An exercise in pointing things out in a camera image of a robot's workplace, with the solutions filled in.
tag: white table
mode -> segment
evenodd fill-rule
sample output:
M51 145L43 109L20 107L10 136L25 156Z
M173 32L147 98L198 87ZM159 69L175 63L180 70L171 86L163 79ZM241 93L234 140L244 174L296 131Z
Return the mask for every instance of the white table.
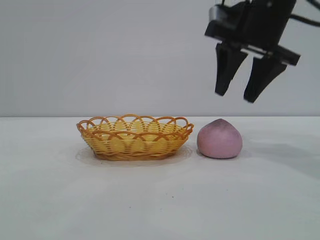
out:
M93 157L81 118L0 118L1 240L319 240L320 117L224 117L235 159L197 154L199 129L156 162Z

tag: white background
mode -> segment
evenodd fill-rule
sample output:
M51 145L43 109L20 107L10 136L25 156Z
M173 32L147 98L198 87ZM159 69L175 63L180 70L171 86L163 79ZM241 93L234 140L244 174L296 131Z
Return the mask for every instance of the white background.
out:
M0 116L319 116L320 30L295 20L280 44L297 67L249 104L251 55L215 94L217 41L204 33L217 2L1 0ZM320 21L304 0L293 12Z

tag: basket scalloped edge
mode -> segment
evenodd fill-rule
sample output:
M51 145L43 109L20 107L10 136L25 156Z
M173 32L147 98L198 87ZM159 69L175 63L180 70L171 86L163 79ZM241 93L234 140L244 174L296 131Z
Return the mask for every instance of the basket scalloped edge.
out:
M96 116L82 120L76 126L96 157L111 161L165 159L188 140L194 127L185 117L155 118L135 114ZM139 131L132 131L137 126Z

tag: robotic arm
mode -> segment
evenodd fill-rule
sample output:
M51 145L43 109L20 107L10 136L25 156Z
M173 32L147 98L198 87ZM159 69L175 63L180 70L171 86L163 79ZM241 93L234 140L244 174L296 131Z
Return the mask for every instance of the robotic arm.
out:
M320 3L307 0L320 9ZM224 96L240 65L255 52L244 99L254 103L264 89L287 68L296 66L300 55L279 46L289 18L320 27L319 22L292 14L296 0L245 0L226 6L223 0L209 11L205 36L220 40L216 46L215 92Z

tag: wicker basket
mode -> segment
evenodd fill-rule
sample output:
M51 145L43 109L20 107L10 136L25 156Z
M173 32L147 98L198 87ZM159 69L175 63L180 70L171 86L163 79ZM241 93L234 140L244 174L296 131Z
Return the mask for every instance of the wicker basket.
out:
M165 159L188 140L194 127L184 117L134 114L96 116L76 126L96 157L110 161Z

